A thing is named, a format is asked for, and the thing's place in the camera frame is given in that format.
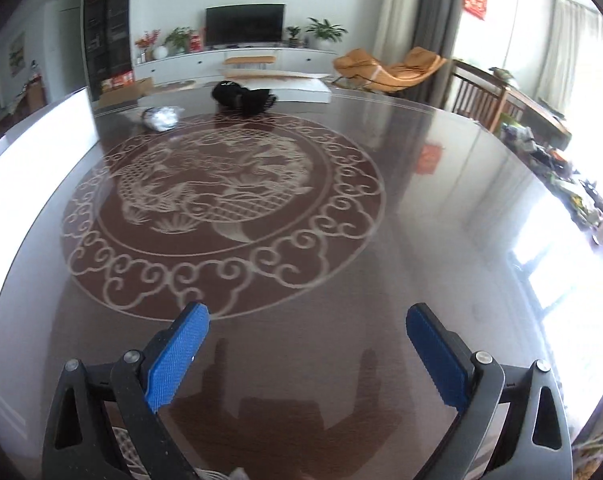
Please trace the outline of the green potted plant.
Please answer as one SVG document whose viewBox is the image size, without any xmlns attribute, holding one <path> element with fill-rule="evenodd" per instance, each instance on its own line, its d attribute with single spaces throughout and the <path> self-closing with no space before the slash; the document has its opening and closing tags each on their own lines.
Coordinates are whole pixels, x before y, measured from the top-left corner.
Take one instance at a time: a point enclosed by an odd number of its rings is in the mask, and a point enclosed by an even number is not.
<svg viewBox="0 0 603 480">
<path fill-rule="evenodd" d="M 312 47 L 317 50 L 330 50 L 333 44 L 342 42 L 348 30 L 341 24 L 333 24 L 327 18 L 309 18 L 306 27 Z"/>
<path fill-rule="evenodd" d="M 168 48 L 171 55 L 186 54 L 191 51 L 191 38 L 194 29 L 191 27 L 176 27 L 169 32 L 164 41 L 164 46 Z"/>
</svg>

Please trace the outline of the green potted plant right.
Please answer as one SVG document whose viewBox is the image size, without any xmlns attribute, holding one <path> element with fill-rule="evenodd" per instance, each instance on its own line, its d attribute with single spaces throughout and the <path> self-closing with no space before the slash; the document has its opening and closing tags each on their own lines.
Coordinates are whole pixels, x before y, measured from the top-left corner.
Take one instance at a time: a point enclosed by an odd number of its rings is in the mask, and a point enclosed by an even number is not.
<svg viewBox="0 0 603 480">
<path fill-rule="evenodd" d="M 348 30 L 341 24 L 333 24 L 327 18 L 309 18 L 306 27 L 312 47 L 317 50 L 330 50 L 333 44 L 342 42 Z"/>
</svg>

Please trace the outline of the white flat carton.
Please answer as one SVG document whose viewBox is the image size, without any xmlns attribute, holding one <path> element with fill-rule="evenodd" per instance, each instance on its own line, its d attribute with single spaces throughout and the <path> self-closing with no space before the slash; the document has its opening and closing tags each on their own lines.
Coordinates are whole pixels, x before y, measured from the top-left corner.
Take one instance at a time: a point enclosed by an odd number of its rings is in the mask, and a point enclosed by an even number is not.
<svg viewBox="0 0 603 480">
<path fill-rule="evenodd" d="M 250 90 L 268 89 L 281 102 L 329 104 L 332 101 L 332 91 L 323 82 L 326 74 L 233 68 L 222 75 Z"/>
</svg>

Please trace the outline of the small potted plant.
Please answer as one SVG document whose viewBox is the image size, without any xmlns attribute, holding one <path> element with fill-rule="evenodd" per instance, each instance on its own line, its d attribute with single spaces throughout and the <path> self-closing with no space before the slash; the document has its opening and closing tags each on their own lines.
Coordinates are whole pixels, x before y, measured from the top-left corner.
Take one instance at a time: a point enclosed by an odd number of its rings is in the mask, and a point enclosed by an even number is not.
<svg viewBox="0 0 603 480">
<path fill-rule="evenodd" d="M 286 36 L 288 36 L 288 47 L 298 48 L 300 46 L 300 34 L 302 29 L 300 26 L 288 26 L 286 27 Z"/>
</svg>

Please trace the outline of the cotton swabs plastic bag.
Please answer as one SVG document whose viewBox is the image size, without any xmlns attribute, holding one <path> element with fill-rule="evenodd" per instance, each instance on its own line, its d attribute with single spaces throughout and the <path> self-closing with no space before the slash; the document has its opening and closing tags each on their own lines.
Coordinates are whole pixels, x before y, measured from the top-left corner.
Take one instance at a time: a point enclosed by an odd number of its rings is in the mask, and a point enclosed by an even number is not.
<svg viewBox="0 0 603 480">
<path fill-rule="evenodd" d="M 142 124 L 155 132 L 165 132 L 176 128 L 180 122 L 183 108 L 179 106 L 150 107 L 143 110 Z"/>
</svg>

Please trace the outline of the wooden bench stool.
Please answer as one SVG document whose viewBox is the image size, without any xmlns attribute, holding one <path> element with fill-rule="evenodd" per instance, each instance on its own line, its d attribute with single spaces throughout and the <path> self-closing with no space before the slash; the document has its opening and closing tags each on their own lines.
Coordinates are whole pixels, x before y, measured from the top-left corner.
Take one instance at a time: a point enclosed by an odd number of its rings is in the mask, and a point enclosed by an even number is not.
<svg viewBox="0 0 603 480">
<path fill-rule="evenodd" d="M 274 55 L 245 55 L 232 56 L 224 60 L 224 67 L 229 68 L 257 68 L 257 70 L 266 70 L 277 63 Z"/>
</svg>

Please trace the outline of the black display cabinet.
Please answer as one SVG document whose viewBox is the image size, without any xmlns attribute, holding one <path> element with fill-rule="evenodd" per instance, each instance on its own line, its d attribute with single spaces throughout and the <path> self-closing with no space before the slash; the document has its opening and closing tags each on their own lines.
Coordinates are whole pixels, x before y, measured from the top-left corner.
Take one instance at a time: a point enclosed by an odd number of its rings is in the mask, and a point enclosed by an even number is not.
<svg viewBox="0 0 603 480">
<path fill-rule="evenodd" d="M 130 0 L 82 0 L 82 47 L 92 101 L 100 99 L 103 80 L 132 68 L 129 10 Z"/>
</svg>

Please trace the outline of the black gloves pair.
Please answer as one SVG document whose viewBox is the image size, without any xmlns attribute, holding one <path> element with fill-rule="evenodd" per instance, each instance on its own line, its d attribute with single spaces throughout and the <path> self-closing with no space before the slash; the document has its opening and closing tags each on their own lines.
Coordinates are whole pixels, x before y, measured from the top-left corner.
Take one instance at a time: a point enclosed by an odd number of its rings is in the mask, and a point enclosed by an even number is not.
<svg viewBox="0 0 603 480">
<path fill-rule="evenodd" d="M 230 80 L 218 82 L 212 97 L 223 110 L 231 110 L 243 117 L 265 113 L 277 102 L 277 97 L 269 89 L 251 90 Z"/>
</svg>

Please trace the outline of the white storage box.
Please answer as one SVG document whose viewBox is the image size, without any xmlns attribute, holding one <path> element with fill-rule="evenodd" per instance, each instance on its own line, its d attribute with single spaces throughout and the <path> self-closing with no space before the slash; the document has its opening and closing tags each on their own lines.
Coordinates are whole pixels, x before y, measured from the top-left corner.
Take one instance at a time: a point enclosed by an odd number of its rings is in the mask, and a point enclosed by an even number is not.
<svg viewBox="0 0 603 480">
<path fill-rule="evenodd" d="M 0 292 L 42 208 L 98 140 L 88 91 L 49 107 L 0 154 Z"/>
</svg>

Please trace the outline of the green potted plant left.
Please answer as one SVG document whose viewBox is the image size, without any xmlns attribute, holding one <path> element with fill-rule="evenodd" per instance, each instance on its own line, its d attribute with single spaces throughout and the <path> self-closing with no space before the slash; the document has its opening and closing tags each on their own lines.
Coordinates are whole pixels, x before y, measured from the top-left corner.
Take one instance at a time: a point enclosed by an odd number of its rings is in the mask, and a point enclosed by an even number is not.
<svg viewBox="0 0 603 480">
<path fill-rule="evenodd" d="M 191 51 L 191 38 L 194 29 L 191 27 L 176 27 L 169 32 L 164 41 L 164 46 L 168 48 L 171 55 L 186 54 Z"/>
</svg>

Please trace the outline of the red flower vase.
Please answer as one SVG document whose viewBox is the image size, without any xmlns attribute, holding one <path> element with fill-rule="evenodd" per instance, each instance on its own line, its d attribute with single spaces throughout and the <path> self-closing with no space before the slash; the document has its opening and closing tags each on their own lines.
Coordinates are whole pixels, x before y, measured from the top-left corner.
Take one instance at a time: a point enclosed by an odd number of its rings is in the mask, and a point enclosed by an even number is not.
<svg viewBox="0 0 603 480">
<path fill-rule="evenodd" d="M 159 36 L 160 30 L 152 29 L 134 41 L 134 45 L 139 51 L 139 63 L 145 63 L 148 60 L 149 52 L 153 50 Z"/>
</svg>

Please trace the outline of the cardboard box on floor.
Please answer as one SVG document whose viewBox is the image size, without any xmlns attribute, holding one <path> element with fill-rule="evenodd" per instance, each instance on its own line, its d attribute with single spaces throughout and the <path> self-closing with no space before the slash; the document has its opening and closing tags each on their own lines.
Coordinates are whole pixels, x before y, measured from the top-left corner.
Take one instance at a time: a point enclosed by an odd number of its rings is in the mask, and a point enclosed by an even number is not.
<svg viewBox="0 0 603 480">
<path fill-rule="evenodd" d="M 153 78 L 143 78 L 128 86 L 106 91 L 100 96 L 97 108 L 112 107 L 132 101 L 138 101 L 149 94 L 154 88 Z"/>
</svg>

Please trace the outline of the black television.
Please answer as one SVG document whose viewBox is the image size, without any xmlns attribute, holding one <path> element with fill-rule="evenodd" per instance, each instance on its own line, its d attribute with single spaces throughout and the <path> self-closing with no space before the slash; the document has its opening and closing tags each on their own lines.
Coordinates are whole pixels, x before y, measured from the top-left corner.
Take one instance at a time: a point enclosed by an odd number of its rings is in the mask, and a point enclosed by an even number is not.
<svg viewBox="0 0 603 480">
<path fill-rule="evenodd" d="M 283 36 L 283 3 L 212 6 L 205 11 L 206 47 L 277 44 Z"/>
</svg>

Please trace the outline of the wooden chair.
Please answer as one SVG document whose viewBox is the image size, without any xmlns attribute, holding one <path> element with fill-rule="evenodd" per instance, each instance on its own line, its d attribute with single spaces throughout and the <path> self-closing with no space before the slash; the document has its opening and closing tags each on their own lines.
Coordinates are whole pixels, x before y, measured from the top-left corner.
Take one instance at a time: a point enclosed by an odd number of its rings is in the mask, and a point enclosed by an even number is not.
<svg viewBox="0 0 603 480">
<path fill-rule="evenodd" d="M 461 60 L 451 62 L 443 109 L 474 120 L 486 130 L 498 127 L 509 86 L 491 73 Z"/>
</svg>

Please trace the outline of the white tv cabinet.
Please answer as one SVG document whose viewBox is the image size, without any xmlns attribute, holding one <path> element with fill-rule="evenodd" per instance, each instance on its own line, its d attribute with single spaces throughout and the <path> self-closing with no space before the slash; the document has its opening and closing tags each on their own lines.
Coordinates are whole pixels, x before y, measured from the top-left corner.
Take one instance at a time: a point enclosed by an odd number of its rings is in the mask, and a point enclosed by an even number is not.
<svg viewBox="0 0 603 480">
<path fill-rule="evenodd" d="M 307 48 L 218 49 L 178 54 L 134 66 L 134 78 L 151 78 L 155 86 L 194 80 L 220 80 L 229 70 L 274 70 L 304 74 L 333 74 L 337 53 Z"/>
</svg>

